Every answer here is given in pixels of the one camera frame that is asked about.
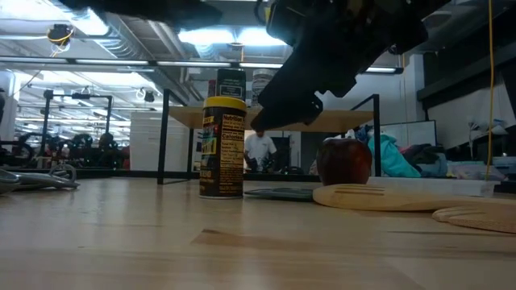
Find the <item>black background equipment row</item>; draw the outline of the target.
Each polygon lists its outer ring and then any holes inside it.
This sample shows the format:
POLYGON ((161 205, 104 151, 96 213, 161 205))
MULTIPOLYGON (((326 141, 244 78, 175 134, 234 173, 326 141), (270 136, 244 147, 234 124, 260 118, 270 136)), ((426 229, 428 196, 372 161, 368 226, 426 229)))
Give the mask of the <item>black background equipment row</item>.
POLYGON ((0 167, 51 168, 71 165, 75 168, 128 169, 130 149, 120 147, 110 133, 99 140, 89 134, 71 138, 63 135, 26 133, 12 141, 0 140, 0 167))

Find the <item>plain wooden utensil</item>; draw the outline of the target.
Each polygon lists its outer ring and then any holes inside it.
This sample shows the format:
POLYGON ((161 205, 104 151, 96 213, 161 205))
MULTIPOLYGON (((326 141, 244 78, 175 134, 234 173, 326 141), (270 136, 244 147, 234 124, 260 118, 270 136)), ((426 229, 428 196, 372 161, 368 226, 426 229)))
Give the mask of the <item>plain wooden utensil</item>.
POLYGON ((516 234, 516 208, 509 206, 459 206, 438 209, 432 214, 437 222, 446 222, 479 230, 516 234))

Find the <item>white cabinet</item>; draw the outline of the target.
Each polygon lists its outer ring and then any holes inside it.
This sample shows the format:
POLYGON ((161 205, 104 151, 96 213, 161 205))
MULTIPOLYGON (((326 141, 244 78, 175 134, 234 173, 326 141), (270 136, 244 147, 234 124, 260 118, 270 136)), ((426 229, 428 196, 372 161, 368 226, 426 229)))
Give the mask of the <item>white cabinet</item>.
MULTIPOLYGON (((159 164, 161 113, 133 112, 130 126, 130 169, 157 171, 159 164)), ((189 129, 169 117, 165 146, 164 170, 185 172, 189 129)))

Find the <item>teal cloth pile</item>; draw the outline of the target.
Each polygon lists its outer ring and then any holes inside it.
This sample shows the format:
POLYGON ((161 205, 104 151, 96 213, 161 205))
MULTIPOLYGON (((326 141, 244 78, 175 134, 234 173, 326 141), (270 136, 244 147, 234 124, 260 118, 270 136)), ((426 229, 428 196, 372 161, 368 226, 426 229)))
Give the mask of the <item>teal cloth pile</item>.
POLYGON ((421 174, 405 159, 397 147, 397 140, 383 131, 380 133, 381 171, 389 177, 419 178, 421 174))

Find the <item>white board black frame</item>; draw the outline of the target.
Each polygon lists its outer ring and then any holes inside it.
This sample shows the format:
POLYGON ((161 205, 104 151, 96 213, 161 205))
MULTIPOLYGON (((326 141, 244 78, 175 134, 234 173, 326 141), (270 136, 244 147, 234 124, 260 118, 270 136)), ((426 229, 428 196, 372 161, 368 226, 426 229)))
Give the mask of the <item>white board black frame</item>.
POLYGON ((396 139, 399 147, 419 144, 437 145, 435 121, 403 122, 381 125, 381 133, 396 139))

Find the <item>red apple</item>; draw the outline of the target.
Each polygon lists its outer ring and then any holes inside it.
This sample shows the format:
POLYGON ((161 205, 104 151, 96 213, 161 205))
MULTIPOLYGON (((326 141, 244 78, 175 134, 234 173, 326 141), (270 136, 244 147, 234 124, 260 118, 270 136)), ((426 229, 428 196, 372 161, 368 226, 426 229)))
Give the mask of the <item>red apple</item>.
POLYGON ((372 153, 356 139, 327 139, 318 149, 316 165, 323 185, 366 184, 372 153))

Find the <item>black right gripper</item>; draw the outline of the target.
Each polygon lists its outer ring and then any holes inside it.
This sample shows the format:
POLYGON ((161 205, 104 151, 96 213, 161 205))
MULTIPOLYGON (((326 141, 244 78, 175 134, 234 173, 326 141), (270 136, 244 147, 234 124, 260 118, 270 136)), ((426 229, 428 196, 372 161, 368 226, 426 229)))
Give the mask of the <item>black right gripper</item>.
POLYGON ((251 128, 310 125, 323 111, 315 92, 346 94, 405 18, 406 0, 274 0, 266 31, 293 51, 260 93, 251 128))

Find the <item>black round ceiling fixture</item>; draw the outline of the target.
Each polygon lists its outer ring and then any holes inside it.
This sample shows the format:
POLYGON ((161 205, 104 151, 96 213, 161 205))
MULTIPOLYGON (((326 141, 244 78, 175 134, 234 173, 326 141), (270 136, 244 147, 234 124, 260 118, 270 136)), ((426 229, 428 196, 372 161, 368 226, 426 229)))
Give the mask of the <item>black round ceiling fixture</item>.
POLYGON ((73 36, 74 29, 66 24, 54 24, 48 30, 47 39, 57 46, 66 46, 73 36))

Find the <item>black metal rig frame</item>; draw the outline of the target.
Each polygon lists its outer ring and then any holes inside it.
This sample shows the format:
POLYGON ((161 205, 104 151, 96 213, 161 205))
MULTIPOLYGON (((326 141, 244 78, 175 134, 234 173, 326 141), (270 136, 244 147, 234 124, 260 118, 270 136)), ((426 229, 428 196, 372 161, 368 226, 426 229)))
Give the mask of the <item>black metal rig frame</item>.
MULTIPOLYGON (((9 172, 30 172, 30 173, 49 173, 48 169, 34 168, 5 168, 9 172)), ((153 178, 158 179, 158 171, 132 171, 132 170, 111 170, 111 169, 92 169, 79 168, 76 170, 78 179, 86 178, 107 178, 107 177, 130 177, 130 178, 153 178)), ((163 179, 195 180, 200 177, 199 172, 164 172, 163 179)), ((282 174, 255 174, 246 173, 244 180, 262 181, 286 181, 286 182, 319 182, 318 176, 314 175, 282 175, 282 174)))

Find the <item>black background stand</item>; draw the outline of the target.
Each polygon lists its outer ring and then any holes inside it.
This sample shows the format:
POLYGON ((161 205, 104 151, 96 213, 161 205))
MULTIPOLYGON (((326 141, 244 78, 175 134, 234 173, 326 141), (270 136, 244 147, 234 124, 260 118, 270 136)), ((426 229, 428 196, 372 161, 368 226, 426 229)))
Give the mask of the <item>black background stand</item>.
POLYGON ((42 128, 42 140, 40 145, 40 151, 38 156, 43 157, 45 153, 45 147, 47 145, 46 142, 46 135, 48 133, 48 120, 49 120, 49 113, 50 113, 50 101, 54 97, 71 97, 72 99, 76 100, 86 100, 90 98, 105 98, 108 101, 108 106, 106 108, 106 129, 105 132, 108 133, 110 130, 110 117, 111 117, 111 111, 112 111, 112 105, 113 105, 113 97, 111 95, 93 95, 93 94, 85 94, 85 93, 71 93, 71 94, 54 94, 54 91, 51 89, 47 89, 44 91, 43 94, 44 100, 45 100, 45 107, 44 107, 44 120, 43 120, 43 128, 42 128))

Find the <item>dark grey flat scraper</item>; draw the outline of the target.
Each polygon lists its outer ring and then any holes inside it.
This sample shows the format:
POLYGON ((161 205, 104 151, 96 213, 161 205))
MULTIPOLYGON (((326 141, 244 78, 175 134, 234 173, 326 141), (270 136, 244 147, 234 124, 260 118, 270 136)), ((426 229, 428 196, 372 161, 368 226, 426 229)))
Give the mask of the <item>dark grey flat scraper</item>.
POLYGON ((244 192, 247 197, 269 200, 312 202, 313 190, 307 188, 260 188, 244 192))

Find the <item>standing person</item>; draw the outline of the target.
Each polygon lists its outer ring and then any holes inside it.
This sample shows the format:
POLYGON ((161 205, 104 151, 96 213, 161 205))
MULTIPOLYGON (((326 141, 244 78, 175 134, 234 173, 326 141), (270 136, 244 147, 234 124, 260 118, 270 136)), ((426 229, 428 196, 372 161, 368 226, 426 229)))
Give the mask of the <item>standing person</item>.
POLYGON ((244 141, 244 160, 252 172, 263 172, 276 153, 276 145, 263 130, 256 130, 244 141))

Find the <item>black bar with LED strips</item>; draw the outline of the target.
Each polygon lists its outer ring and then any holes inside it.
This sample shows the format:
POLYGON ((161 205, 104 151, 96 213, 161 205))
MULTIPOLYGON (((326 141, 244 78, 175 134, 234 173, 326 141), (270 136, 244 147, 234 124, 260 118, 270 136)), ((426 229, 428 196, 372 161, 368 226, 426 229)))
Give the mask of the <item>black bar with LED strips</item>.
POLYGON ((192 60, 121 60, 83 59, 32 56, 0 56, 0 63, 76 66, 114 66, 130 71, 150 72, 154 68, 241 68, 278 70, 283 64, 235 62, 235 61, 192 61, 192 60))

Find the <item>yellow lid dark spice jar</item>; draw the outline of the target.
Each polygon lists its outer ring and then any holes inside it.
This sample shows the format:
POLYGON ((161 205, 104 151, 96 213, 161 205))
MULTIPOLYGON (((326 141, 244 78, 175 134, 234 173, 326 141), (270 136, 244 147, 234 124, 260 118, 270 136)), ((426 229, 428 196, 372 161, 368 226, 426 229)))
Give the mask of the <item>yellow lid dark spice jar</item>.
POLYGON ((243 196, 247 107, 234 97, 209 97, 202 111, 199 195, 211 199, 243 196))

